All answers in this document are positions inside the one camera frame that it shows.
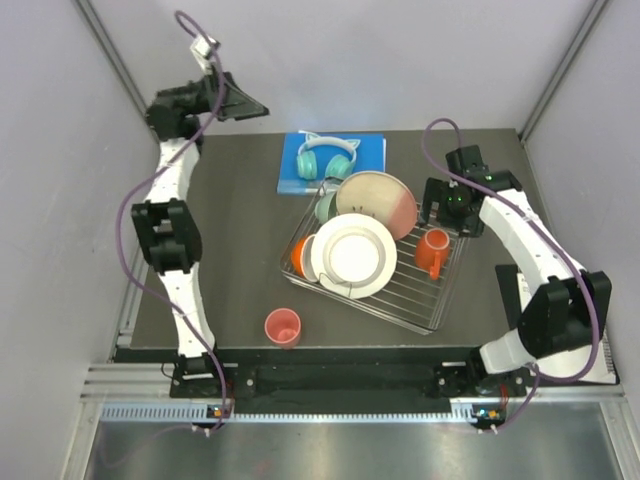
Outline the pink cream floral plate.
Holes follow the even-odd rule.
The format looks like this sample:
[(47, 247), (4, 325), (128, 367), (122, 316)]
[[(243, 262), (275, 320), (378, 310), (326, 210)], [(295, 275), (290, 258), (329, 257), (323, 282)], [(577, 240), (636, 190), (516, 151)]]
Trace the pink cream floral plate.
[(375, 218), (401, 240), (418, 217), (414, 195), (398, 178), (384, 172), (363, 171), (344, 180), (336, 194), (339, 214), (359, 213)]

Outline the orange mug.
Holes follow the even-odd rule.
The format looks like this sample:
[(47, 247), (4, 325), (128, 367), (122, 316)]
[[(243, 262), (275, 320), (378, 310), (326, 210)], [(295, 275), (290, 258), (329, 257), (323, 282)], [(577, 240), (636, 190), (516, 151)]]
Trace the orange mug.
[(430, 229), (416, 245), (414, 262), (432, 280), (437, 280), (448, 259), (450, 248), (451, 239), (446, 231), (441, 228)]

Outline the white blue-rimmed plate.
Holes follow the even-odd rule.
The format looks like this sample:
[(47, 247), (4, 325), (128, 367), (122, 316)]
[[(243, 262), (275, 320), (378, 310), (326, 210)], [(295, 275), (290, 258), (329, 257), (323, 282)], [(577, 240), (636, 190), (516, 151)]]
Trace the white blue-rimmed plate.
[(319, 228), (310, 260), (322, 287), (358, 300), (389, 283), (396, 270), (397, 247), (380, 221), (358, 213), (343, 214)]

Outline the chrome wire dish rack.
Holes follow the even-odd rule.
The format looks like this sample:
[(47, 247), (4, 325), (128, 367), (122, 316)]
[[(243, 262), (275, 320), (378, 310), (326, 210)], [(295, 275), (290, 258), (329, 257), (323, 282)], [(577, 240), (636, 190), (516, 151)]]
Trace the chrome wire dish rack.
[(467, 240), (460, 237), (455, 230), (448, 228), (451, 250), (436, 280), (429, 273), (419, 269), (413, 260), (419, 239), (431, 228), (436, 228), (437, 207), (429, 211), (418, 206), (418, 221), (407, 236), (400, 239), (397, 245), (398, 260), (396, 270), (390, 281), (381, 291), (370, 297), (350, 299), (334, 293), (318, 282), (303, 278), (295, 271), (291, 254), (295, 245), (303, 238), (317, 233), (321, 223), (314, 214), (317, 203), (324, 195), (335, 191), (338, 180), (323, 180), (311, 197), (309, 206), (298, 223), (289, 244), (280, 260), (281, 273), (292, 284), (324, 295), (355, 309), (379, 317), (421, 335), (435, 332), (442, 323), (448, 309), (453, 285), (456, 280), (458, 264), (464, 256)]

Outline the mint green bowl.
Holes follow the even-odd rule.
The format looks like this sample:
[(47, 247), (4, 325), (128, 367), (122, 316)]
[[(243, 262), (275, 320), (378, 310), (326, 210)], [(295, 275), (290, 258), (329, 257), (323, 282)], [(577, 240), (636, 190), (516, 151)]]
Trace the mint green bowl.
[(314, 215), (320, 224), (325, 224), (337, 215), (336, 191), (322, 196), (314, 207)]

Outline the orange white bowl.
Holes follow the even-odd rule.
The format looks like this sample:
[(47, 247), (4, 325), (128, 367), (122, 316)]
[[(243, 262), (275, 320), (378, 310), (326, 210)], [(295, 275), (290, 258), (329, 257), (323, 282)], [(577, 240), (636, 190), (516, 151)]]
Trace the orange white bowl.
[(313, 269), (311, 262), (311, 249), (314, 235), (309, 235), (301, 238), (294, 246), (290, 255), (294, 271), (305, 280), (316, 283), (318, 277)]

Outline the pink plastic cup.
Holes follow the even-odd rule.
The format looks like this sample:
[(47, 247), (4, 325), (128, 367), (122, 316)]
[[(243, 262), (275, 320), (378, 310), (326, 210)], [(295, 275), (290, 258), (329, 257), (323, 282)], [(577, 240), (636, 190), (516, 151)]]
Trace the pink plastic cup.
[(301, 337), (301, 319), (294, 310), (278, 308), (265, 319), (264, 331), (274, 345), (285, 350), (293, 349)]

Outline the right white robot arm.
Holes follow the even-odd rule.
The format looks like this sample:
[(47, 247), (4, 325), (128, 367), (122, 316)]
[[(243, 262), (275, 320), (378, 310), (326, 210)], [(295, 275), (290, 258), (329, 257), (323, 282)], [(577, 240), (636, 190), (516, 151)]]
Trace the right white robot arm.
[(612, 292), (609, 277), (589, 272), (553, 238), (508, 170), (492, 172), (478, 146), (446, 155), (447, 180), (430, 178), (423, 204), (437, 208), (437, 222), (476, 238), (490, 229), (502, 242), (531, 297), (513, 329), (475, 348), (466, 380), (476, 394), (498, 389), (503, 373), (537, 365), (550, 381), (598, 380), (600, 350)]

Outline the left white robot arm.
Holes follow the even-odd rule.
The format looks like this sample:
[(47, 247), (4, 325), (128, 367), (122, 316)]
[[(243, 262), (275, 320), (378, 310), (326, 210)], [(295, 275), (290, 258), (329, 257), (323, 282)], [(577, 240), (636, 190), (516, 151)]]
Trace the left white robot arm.
[(160, 140), (159, 176), (149, 193), (131, 206), (131, 219), (144, 260), (157, 274), (172, 310), (178, 334), (178, 384), (192, 381), (205, 396), (226, 387), (227, 374), (209, 353), (215, 349), (199, 286), (203, 256), (200, 231), (186, 199), (191, 177), (200, 160), (203, 138), (199, 116), (217, 101), (219, 121), (267, 116), (269, 109), (246, 94), (229, 72), (223, 82), (215, 74), (184, 86), (161, 90), (145, 112), (148, 126)]

